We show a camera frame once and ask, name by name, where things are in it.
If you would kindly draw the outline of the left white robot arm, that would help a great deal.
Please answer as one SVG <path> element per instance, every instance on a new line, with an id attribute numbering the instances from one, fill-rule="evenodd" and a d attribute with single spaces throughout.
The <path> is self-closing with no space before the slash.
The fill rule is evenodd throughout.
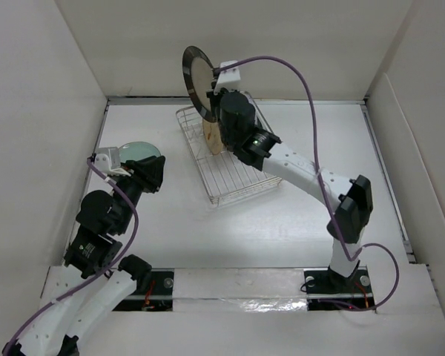
<path id="1" fill-rule="evenodd" d="M 111 191 L 95 190 L 81 201 L 76 236 L 64 255 L 50 300 L 11 337 L 3 355 L 78 355 L 96 324 L 130 294 L 151 288 L 152 267 L 128 249 L 139 229 L 136 206 L 161 188 L 164 156 L 88 167 Z"/>

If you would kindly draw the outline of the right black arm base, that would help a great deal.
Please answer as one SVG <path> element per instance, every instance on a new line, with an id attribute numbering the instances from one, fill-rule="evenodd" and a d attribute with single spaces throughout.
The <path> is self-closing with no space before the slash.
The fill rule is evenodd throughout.
<path id="1" fill-rule="evenodd" d="M 348 280 L 330 278 L 327 268 L 306 269 L 300 290 L 307 308 L 314 311 L 366 310 L 375 305 L 367 267 L 360 267 Z"/>

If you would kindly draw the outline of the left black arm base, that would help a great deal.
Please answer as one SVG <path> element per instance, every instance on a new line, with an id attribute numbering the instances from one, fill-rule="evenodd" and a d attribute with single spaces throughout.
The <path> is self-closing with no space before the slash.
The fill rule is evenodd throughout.
<path id="1" fill-rule="evenodd" d="M 144 291 L 135 291 L 114 312 L 171 312 L 173 310 L 174 270 L 156 269 Z"/>

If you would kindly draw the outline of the round light green plate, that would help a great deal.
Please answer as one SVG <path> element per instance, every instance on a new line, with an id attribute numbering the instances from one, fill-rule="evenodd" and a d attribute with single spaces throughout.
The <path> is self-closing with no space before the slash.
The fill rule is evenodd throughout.
<path id="1" fill-rule="evenodd" d="M 129 160 L 140 161 L 149 157 L 159 157 L 159 149 L 149 142 L 129 142 L 119 148 L 119 158 L 122 163 Z"/>

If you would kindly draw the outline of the striped rim beige plate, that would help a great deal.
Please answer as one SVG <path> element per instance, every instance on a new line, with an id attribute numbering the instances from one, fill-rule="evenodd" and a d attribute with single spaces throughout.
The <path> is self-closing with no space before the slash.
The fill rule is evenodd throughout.
<path id="1" fill-rule="evenodd" d="M 210 59 L 198 47 L 188 46 L 182 55 L 182 74 L 194 108 L 205 121 L 216 122 L 207 97 L 214 79 L 214 66 Z"/>

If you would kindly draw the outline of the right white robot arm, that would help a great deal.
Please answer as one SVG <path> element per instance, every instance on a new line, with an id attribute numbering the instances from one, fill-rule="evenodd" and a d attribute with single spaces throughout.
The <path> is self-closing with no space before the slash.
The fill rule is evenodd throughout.
<path id="1" fill-rule="evenodd" d="M 284 179 L 327 208 L 330 220 L 326 228 L 333 238 L 328 283 L 335 291 L 347 290 L 355 282 L 360 240 L 373 211 L 369 179 L 339 176 L 295 153 L 256 122 L 255 107 L 243 93 L 208 90 L 206 96 L 222 143 L 239 161 Z"/>

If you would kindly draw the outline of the beige bird pattern plate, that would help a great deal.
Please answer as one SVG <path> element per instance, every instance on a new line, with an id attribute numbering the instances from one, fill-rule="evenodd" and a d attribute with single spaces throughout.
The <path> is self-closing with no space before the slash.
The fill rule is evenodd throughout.
<path id="1" fill-rule="evenodd" d="M 213 155 L 219 154 L 224 148 L 219 125 L 216 122 L 209 122 L 204 119 L 202 121 L 202 129 L 209 151 Z"/>

